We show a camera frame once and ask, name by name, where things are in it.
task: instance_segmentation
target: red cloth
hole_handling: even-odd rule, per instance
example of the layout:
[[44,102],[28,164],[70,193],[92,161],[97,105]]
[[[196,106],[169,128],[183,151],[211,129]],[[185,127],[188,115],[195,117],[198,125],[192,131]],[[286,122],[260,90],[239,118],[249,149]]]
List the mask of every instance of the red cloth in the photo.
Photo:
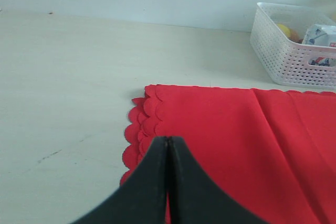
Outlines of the red cloth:
[[336,223],[336,94],[158,85],[133,101],[121,182],[155,136],[176,135],[267,222]]

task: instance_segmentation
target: black object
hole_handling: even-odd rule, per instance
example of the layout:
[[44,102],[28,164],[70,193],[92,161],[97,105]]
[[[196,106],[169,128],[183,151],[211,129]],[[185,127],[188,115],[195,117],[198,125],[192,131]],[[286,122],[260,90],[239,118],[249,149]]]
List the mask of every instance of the black object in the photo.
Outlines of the black object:
[[266,223],[225,194],[202,170],[181,137],[156,137],[127,181],[73,224]]

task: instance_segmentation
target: table surface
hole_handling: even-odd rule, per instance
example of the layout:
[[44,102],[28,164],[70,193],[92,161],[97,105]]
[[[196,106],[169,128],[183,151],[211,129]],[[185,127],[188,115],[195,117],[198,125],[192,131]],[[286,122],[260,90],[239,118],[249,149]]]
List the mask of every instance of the table surface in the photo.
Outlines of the table surface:
[[271,81],[249,33],[0,12],[0,223],[69,223],[127,170],[132,98],[148,84]]

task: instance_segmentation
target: white table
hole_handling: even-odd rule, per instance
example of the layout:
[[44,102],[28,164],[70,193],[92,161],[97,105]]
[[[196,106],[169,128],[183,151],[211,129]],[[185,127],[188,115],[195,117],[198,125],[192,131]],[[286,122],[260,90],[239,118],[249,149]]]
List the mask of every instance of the white table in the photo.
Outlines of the white table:
[[304,90],[271,81],[249,33],[0,12],[0,223],[68,223],[114,191],[152,83]]

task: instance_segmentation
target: white plastic basket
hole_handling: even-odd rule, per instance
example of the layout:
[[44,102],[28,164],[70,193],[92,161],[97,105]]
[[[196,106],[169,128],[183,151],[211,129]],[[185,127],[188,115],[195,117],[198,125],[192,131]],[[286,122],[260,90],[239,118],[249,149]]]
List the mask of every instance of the white plastic basket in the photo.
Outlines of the white plastic basket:
[[276,23],[284,24],[303,38],[313,24],[336,25],[315,9],[258,3],[250,42],[274,82],[297,87],[336,88],[336,66],[312,66],[317,57],[336,59],[336,48],[302,45],[290,41]]

